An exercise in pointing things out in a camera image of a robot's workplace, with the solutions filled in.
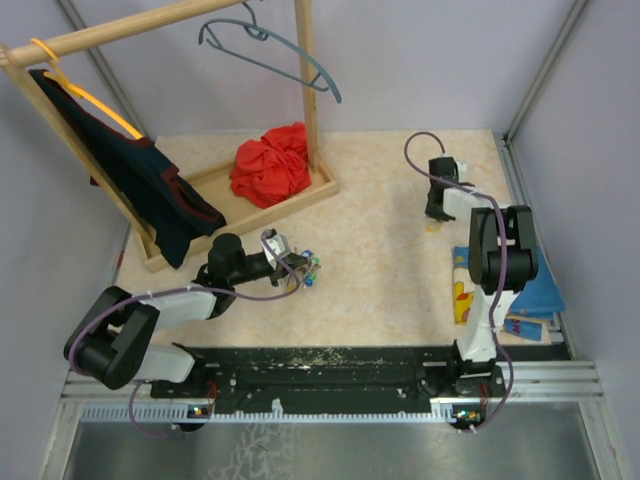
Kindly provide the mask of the key with yellow window tag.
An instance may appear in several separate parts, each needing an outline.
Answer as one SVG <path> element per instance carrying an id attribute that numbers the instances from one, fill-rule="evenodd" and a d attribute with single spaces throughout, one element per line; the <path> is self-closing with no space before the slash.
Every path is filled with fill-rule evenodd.
<path id="1" fill-rule="evenodd" d="M 445 223 L 443 221 L 433 221 L 427 225 L 426 231 L 428 233 L 435 233 L 441 230 L 444 225 Z"/>

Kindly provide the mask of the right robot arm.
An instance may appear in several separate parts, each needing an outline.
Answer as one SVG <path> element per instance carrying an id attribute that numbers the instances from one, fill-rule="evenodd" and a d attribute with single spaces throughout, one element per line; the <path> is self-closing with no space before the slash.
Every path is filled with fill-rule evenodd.
<path id="1" fill-rule="evenodd" d="M 498 332 L 539 269 L 533 214 L 526 205 L 502 206 L 461 180 L 462 164 L 450 156 L 428 162 L 425 214 L 468 224 L 468 273 L 474 284 L 466 325 L 447 361 L 447 384 L 456 394 L 500 396 Z"/>

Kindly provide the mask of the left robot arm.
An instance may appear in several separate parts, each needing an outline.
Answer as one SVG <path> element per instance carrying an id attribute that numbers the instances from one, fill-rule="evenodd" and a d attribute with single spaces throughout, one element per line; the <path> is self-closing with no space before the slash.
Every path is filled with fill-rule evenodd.
<path id="1" fill-rule="evenodd" d="M 293 294 L 313 265 L 311 252 L 298 253 L 285 236 L 266 230 L 262 249 L 247 254 L 240 237 L 226 233 L 213 240 L 208 258 L 185 287 L 133 295 L 105 289 L 64 346 L 72 371 L 91 377 L 110 390 L 132 381 L 167 381 L 184 395 L 201 394 L 208 373 L 184 346 L 157 346 L 158 330 L 223 315 L 242 293 L 237 286 L 267 279 L 288 285 Z"/>

